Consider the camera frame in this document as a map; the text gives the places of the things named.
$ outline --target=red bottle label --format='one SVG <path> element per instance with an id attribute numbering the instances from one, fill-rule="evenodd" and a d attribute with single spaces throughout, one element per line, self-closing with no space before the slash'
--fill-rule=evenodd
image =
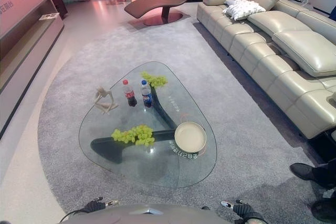
<path id="1" fill-rule="evenodd" d="M 127 98 L 131 98 L 131 97 L 133 97 L 133 96 L 134 96 L 134 91 L 132 90 L 132 92 L 126 93 L 125 96 L 126 96 Z"/>

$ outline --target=beige leather sofa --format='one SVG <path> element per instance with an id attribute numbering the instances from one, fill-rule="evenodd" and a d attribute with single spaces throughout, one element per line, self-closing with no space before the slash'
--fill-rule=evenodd
<path id="1" fill-rule="evenodd" d="M 286 0 L 250 0 L 266 12 L 234 21 L 224 1 L 203 0 L 197 19 L 306 138 L 336 141 L 336 22 Z"/>

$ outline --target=abstract figurine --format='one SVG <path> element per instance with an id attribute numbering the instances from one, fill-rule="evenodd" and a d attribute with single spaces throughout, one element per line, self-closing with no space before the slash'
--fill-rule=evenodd
<path id="1" fill-rule="evenodd" d="M 111 90 L 106 91 L 102 86 L 97 87 L 97 93 L 96 93 L 96 99 L 94 100 L 94 105 L 99 108 L 103 114 L 107 113 L 109 114 L 110 110 L 115 109 L 118 105 L 114 103 L 113 96 Z M 111 98 L 111 103 L 106 102 L 99 102 L 99 100 L 103 97 L 106 97 L 107 95 Z"/>

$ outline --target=white plate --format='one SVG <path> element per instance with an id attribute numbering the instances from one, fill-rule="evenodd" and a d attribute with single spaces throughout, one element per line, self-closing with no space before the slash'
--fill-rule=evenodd
<path id="1" fill-rule="evenodd" d="M 185 152 L 199 152 L 206 144 L 204 129 L 194 122 L 181 123 L 176 128 L 174 136 L 177 146 Z"/>

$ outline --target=plastic bottle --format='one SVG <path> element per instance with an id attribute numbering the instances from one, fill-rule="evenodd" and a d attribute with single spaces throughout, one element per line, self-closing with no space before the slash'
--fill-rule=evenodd
<path id="1" fill-rule="evenodd" d="M 141 93 L 143 104 L 146 107 L 150 108 L 152 106 L 152 94 L 151 94 L 151 88 L 149 87 L 146 80 L 141 81 Z"/>
<path id="2" fill-rule="evenodd" d="M 128 84 L 128 80 L 123 80 L 122 83 L 124 84 L 123 89 L 128 100 L 128 105 L 135 107 L 137 100 L 135 99 L 133 88 Z"/>

